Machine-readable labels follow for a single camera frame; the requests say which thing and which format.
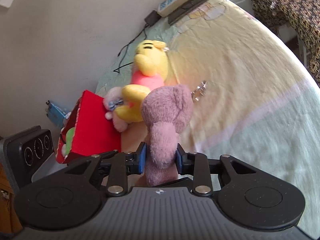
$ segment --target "wooden furniture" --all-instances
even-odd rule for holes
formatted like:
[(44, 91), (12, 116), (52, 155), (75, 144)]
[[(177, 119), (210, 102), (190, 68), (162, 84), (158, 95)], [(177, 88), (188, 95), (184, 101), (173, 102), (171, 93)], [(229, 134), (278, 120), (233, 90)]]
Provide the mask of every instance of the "wooden furniture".
[(0, 164), (0, 232), (17, 233), (22, 229), (14, 212), (14, 194)]
[(320, 0), (251, 1), (255, 17), (273, 33), (278, 34), (278, 27), (286, 22), (295, 29), (303, 63), (320, 87)]

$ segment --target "white plush toy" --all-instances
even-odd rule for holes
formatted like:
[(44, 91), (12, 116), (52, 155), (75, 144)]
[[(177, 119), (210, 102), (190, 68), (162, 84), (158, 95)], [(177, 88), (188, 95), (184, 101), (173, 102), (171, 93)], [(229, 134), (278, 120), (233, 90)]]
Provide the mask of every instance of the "white plush toy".
[(118, 132), (123, 132), (128, 127), (128, 123), (120, 119), (114, 112), (118, 106), (122, 106), (123, 104), (122, 87), (111, 88), (103, 99), (103, 105), (108, 110), (105, 117), (107, 120), (112, 119), (113, 126)]

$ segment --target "black circular motor housing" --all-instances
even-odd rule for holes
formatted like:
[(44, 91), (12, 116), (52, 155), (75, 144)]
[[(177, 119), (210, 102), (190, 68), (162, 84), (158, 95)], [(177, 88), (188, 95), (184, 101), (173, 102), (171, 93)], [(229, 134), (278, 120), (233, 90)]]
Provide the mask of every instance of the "black circular motor housing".
[(53, 176), (25, 186), (15, 198), (15, 211), (27, 225), (71, 228), (89, 220), (101, 205), (101, 195), (88, 180), (74, 174)]
[(218, 194), (225, 215), (257, 230), (278, 231), (297, 225), (305, 208), (303, 194), (295, 186), (258, 169), (236, 174)]

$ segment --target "red box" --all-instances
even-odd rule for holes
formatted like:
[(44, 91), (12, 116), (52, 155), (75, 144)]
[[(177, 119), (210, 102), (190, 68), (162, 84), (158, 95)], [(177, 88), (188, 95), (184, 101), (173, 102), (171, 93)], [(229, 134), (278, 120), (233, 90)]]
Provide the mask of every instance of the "red box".
[[(107, 110), (103, 98), (85, 90), (61, 132), (56, 159), (68, 163), (79, 157), (100, 154), (117, 149), (121, 152), (121, 133), (105, 118)], [(61, 153), (67, 131), (75, 127), (71, 151), (66, 158)]]

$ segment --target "power strip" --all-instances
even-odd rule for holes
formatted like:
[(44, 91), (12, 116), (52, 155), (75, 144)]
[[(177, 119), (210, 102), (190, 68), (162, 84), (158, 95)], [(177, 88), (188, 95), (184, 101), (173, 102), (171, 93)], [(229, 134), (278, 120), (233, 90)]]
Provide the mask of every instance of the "power strip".
[(160, 3), (157, 13), (161, 17), (167, 17), (170, 13), (172, 13), (175, 9), (184, 4), (186, 1), (188, 0), (165, 0), (162, 3)]

